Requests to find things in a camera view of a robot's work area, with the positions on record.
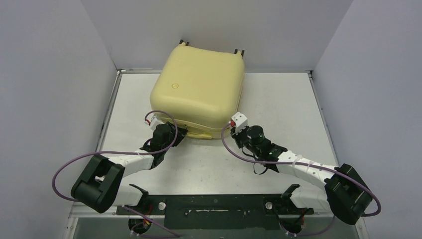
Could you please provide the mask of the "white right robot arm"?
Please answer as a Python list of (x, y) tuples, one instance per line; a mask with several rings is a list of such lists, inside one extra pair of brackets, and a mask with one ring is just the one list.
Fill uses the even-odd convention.
[(305, 201), (296, 191), (283, 197), (281, 204), (286, 212), (294, 213), (299, 208), (319, 207), (332, 212), (349, 225), (355, 225), (361, 217), (372, 217), (380, 213), (379, 208), (373, 213), (366, 212), (372, 202), (377, 206), (380, 206), (380, 202), (351, 165), (326, 165), (304, 158), (267, 139), (259, 125), (246, 125), (238, 130), (235, 124), (228, 123), (221, 133), (226, 131), (229, 131), (239, 149), (250, 151), (244, 156), (238, 155), (223, 138), (224, 147), (234, 157), (248, 163), (261, 164), (277, 173), (292, 175), (318, 188), (310, 202)]

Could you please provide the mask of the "yellow suitcase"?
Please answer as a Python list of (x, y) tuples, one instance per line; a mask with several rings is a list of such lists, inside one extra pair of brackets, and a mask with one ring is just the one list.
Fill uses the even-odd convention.
[(171, 118), (188, 137), (220, 139), (238, 111), (245, 77), (244, 51), (218, 52), (180, 40), (169, 55), (150, 94), (162, 121)]

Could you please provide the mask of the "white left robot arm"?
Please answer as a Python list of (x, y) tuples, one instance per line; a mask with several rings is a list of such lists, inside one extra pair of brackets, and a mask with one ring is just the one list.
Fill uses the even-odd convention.
[(152, 138), (133, 155), (105, 157), (94, 155), (71, 189), (71, 196), (98, 213), (112, 206), (129, 206), (135, 213), (148, 210), (147, 192), (122, 179), (143, 170), (156, 168), (165, 157), (167, 146), (176, 147), (186, 136), (186, 128), (170, 122), (159, 124)]

